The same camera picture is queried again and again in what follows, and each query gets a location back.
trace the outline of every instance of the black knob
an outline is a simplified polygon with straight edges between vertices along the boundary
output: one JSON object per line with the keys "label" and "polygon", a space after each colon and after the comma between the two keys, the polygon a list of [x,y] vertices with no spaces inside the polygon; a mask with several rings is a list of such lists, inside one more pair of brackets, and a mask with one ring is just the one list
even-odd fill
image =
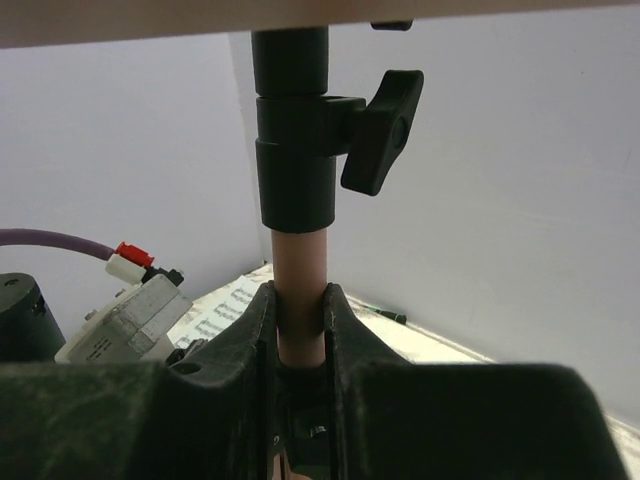
{"label": "black knob", "polygon": [[424,75],[389,70],[371,103],[359,114],[340,184],[375,196],[402,152],[418,107]]}

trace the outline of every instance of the screw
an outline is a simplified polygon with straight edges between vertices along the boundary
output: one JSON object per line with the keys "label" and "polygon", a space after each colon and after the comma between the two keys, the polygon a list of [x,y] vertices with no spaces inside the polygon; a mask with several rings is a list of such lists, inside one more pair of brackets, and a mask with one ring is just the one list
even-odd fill
{"label": "screw", "polygon": [[311,429],[309,430],[309,437],[318,438],[320,437],[320,435],[324,433],[327,433],[327,429],[324,428],[322,425],[317,425],[315,427],[311,427]]}

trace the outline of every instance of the red connector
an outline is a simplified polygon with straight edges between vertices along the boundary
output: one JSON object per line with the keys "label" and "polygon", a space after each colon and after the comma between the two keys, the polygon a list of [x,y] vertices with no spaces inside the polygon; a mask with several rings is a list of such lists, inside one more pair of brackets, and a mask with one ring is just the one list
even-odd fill
{"label": "red connector", "polygon": [[124,242],[118,245],[115,253],[117,255],[120,255],[122,258],[126,258],[130,262],[144,268],[149,268],[153,263],[153,260],[155,259],[155,257],[152,257],[141,248],[138,248],[135,245],[126,244]]}

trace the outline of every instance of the black cylinder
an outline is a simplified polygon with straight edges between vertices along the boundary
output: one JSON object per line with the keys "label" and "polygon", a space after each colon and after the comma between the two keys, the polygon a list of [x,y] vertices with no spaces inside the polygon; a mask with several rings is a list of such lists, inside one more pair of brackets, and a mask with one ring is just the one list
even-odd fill
{"label": "black cylinder", "polygon": [[335,157],[304,156],[256,142],[262,223],[284,233],[308,233],[333,223]]}
{"label": "black cylinder", "polygon": [[0,275],[0,362],[53,361],[64,345],[35,279]]}
{"label": "black cylinder", "polygon": [[327,93],[327,27],[254,32],[251,45],[258,95],[280,97]]}

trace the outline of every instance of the wooden board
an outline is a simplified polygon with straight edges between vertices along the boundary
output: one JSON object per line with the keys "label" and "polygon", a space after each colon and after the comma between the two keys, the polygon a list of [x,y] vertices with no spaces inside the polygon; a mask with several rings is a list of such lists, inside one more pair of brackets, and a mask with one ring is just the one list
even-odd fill
{"label": "wooden board", "polygon": [[2,0],[0,48],[630,4],[640,1]]}

